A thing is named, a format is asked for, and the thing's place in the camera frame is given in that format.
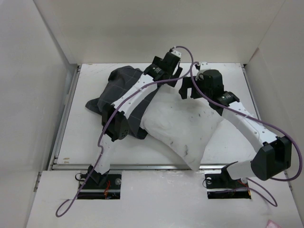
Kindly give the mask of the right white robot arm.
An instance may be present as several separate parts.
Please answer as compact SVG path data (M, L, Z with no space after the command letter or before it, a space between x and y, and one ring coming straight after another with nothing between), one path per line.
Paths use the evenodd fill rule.
M179 90L182 99L187 98L189 89L191 98L205 98L214 111L242 133L256 152L253 159L236 161L222 169L223 186L231 187L241 178L257 177L266 181L291 166L291 140L277 136L252 117L234 93L225 91L218 70L201 70L197 76L183 78Z

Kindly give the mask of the white pillow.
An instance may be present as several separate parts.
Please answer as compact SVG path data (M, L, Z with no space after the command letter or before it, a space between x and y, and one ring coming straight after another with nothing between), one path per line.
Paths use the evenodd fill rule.
M146 108L140 127L197 171L205 148L222 120L199 99L182 99L176 89L164 85Z

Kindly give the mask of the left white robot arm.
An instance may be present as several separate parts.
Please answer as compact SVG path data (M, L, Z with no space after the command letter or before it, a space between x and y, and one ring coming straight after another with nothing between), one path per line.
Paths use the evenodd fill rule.
M176 85L182 73L180 60L181 53L171 49L163 58L154 57L143 71L120 67L110 74L102 94L87 102L86 108L101 116L103 127L97 143L101 152L87 170L94 187L99 189L106 184L118 140L129 134L139 139L146 137L146 132L140 130L143 113L162 85Z

